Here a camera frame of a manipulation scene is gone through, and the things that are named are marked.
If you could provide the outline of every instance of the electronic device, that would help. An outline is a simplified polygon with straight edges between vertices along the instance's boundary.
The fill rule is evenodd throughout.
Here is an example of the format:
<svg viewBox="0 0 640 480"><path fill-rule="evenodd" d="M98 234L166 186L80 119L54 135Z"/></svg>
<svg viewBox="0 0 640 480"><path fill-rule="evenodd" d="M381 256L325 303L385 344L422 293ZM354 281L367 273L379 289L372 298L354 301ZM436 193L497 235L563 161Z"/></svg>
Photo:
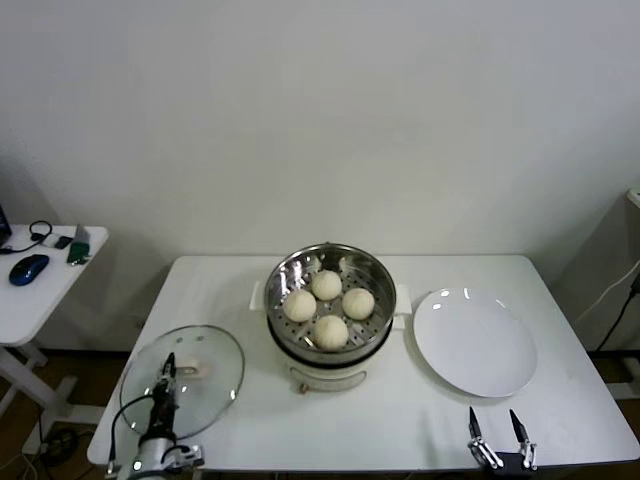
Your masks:
<svg viewBox="0 0 640 480"><path fill-rule="evenodd" d="M11 227L0 205L0 246L11 236Z"/></svg>
<svg viewBox="0 0 640 480"><path fill-rule="evenodd" d="M45 235L44 233L32 233L32 242L41 242L43 247L57 248L58 250L64 250L73 241L73 238L66 235L58 235L57 233L51 233Z"/></svg>
<svg viewBox="0 0 640 480"><path fill-rule="evenodd" d="M49 265L48 255L36 254L24 257L9 272L9 282L16 287L28 285L35 280L47 265Z"/></svg>

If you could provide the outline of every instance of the wooden floor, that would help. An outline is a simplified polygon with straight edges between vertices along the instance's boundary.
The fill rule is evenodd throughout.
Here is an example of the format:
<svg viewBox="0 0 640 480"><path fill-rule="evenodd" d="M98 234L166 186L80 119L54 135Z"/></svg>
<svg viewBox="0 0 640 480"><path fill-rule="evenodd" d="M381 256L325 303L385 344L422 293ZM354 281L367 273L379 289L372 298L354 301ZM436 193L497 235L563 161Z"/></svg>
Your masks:
<svg viewBox="0 0 640 480"><path fill-rule="evenodd" d="M65 375L75 375L79 378L78 385L71 395L71 403L88 405L106 405L111 391L113 390L120 372L126 362L125 358L117 357L79 357L77 354L48 354L49 363L46 367L37 368L35 371L45 382L55 387ZM598 369L608 381L624 381L620 369L611 362L602 361L598 363ZM7 383L0 379L0 395L3 395L8 388ZM627 421L634 429L636 436L640 438L640 400L619 402ZM31 432L37 421L38 410L36 404L19 393L9 409L0 418L0 467L8 460L20 453L20 449L27 436ZM78 432L86 431L95 427L63 425L56 428L72 427ZM54 480L75 480L85 473L91 465L86 458L86 450L90 438L85 436L80 439L80 448L73 457L59 467L49 468ZM47 479L47 475L42 469L40 462L34 462L38 472L38 478ZM0 470L0 479L13 480L22 478L25 462L22 458L15 460L12 464ZM405 480L409 473L389 473L389 474L279 474L278 480L359 480L364 477L377 477L380 480ZM467 479L475 480L483 478L477 472L474 473L447 473L447 474L410 474L411 480L454 480ZM542 478L567 478L570 480L607 479L607 480L638 480L640 479L640 462L614 465L598 465L584 467L576 470L553 470L541 472ZM272 473L245 474L245 473L209 473L203 475L204 480L275 480L276 475ZM98 480L104 478L102 468L94 468L83 479Z"/></svg>

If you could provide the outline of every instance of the table leg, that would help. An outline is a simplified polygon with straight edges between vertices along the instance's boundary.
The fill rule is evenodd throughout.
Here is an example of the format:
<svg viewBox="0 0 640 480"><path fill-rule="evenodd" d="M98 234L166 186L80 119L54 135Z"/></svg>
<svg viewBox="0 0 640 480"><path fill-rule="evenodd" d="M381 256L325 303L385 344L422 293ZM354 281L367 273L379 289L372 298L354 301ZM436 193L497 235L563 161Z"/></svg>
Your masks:
<svg viewBox="0 0 640 480"><path fill-rule="evenodd" d="M71 405L40 380L27 365L20 363L4 348L0 348L0 375L26 393L43 408L53 408L60 414L68 414Z"/></svg>
<svg viewBox="0 0 640 480"><path fill-rule="evenodd" d="M34 360L38 367L44 367L47 364L47 357L40 351L33 343L25 343L20 347L17 347L20 353L22 353L29 360Z"/></svg>
<svg viewBox="0 0 640 480"><path fill-rule="evenodd" d="M631 382L607 383L611 396L616 400L637 400L640 398L640 362L637 358L622 360L633 377Z"/></svg>
<svg viewBox="0 0 640 480"><path fill-rule="evenodd" d="M27 365L23 365L4 348L0 348L0 375L11 382L13 387L22 390L44 409L41 417L43 438L47 436L56 422L87 425L97 425L100 422L104 407L71 405L67 402L67 398L69 398L73 387L78 381L76 377L64 377L58 388L53 390L31 371L30 367L33 367L36 362L37 359L31 357ZM40 428L36 423L22 447L22 452L28 455L35 455L39 449Z"/></svg>

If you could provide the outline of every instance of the electric steamer pot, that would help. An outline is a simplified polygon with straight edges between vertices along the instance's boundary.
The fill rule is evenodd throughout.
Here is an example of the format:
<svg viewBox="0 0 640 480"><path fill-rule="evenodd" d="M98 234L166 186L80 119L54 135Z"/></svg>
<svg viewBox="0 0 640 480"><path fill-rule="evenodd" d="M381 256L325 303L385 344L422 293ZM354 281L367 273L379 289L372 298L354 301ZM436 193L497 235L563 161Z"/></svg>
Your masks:
<svg viewBox="0 0 640 480"><path fill-rule="evenodd" d="M285 299L299 289L311 292L311 279L321 270L340 275L342 294L328 302L317 300L311 320L290 321L282 308ZM342 311L342 296L352 288L369 290L375 298L373 313L366 320L351 320ZM324 243L304 248L280 262L269 275L264 299L269 331L278 347L303 365L337 373L370 358L385 343L391 332L396 289L387 269L373 255L346 245ZM349 341L340 350L327 352L315 346L313 329L324 315L337 315L347 324Z"/></svg>

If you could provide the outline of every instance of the small white table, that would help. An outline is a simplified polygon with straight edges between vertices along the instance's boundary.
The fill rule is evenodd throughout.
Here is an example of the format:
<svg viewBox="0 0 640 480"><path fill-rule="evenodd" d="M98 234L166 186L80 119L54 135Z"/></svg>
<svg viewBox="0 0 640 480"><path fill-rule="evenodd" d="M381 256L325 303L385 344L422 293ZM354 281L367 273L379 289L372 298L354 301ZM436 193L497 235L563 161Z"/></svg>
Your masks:
<svg viewBox="0 0 640 480"><path fill-rule="evenodd" d="M31 245L29 227L27 225L12 225L13 235L5 245L15 249ZM91 236L91 255L96 255L108 233L103 227L85 227ZM53 232L59 235L73 237L75 226L54 226ZM49 255L49 265L29 285L16 287L9 283L9 272L22 258L33 254ZM71 405L67 402L77 378L65 377L56 390L33 374L31 369L42 366L47 358L33 344L29 343L47 321L51 312L58 306L69 289L76 282L86 265L71 266L66 263L69 247L64 250L37 246L23 253L0 255L0 375L11 382L11 389L0 402L0 415L13 400L17 389L22 390L44 409L42 414L43 435L57 421L70 423L96 424L102 415L103 408L87 405ZM26 365L20 363L13 355L2 348L16 347L28 361ZM39 446L39 432L34 427L23 452L35 454Z"/></svg>
<svg viewBox="0 0 640 480"><path fill-rule="evenodd" d="M215 424L190 440L203 445L205 469L475 469L467 449L470 405L484 436L499 451L517 450L509 419L513 408L538 443L540 466L640 456L632 430L529 260L380 259L397 284L408 286L414 309L427 292L443 287L497 293L521 316L536 342L539 362L531 383L507 399L460 392L429 368L407 328L391 333L375 370L359 386L300 395L280 366L264 315L249 311L254 282L266 280L280 258L182 257L174 263L133 354L160 334L191 324L219 325L240 342L246 370L238 399ZM95 464L107 463L119 388L120 383L89 447L89 460ZM116 435L119 462L130 460L137 452L138 436L123 421Z"/></svg>

